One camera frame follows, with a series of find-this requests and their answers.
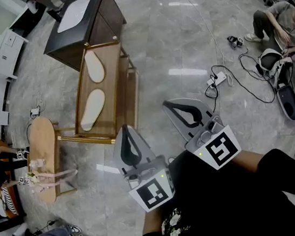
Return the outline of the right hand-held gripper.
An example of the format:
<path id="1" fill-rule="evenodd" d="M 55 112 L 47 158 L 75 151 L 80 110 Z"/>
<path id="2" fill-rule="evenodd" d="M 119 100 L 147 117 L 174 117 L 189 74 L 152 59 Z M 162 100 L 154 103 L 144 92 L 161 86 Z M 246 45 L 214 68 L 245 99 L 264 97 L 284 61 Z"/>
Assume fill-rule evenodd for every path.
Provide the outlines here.
<path id="1" fill-rule="evenodd" d="M 214 169 L 221 169 L 242 151 L 230 126 L 224 126 L 220 116 L 201 100 L 177 98 L 163 101 L 162 105 L 166 115 L 188 141 L 186 150 Z M 181 112 L 190 114 L 193 121 L 189 123 Z"/>

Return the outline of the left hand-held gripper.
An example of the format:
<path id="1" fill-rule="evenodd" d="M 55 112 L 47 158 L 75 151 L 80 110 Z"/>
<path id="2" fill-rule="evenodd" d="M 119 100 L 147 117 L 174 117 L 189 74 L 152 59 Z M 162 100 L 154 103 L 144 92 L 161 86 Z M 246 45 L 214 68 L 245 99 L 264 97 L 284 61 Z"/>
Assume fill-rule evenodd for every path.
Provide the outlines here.
<path id="1" fill-rule="evenodd" d="M 113 155 L 117 168 L 130 186 L 129 195 L 146 212 L 173 198 L 175 186 L 165 157 L 156 157 L 132 126 L 122 126 Z"/>

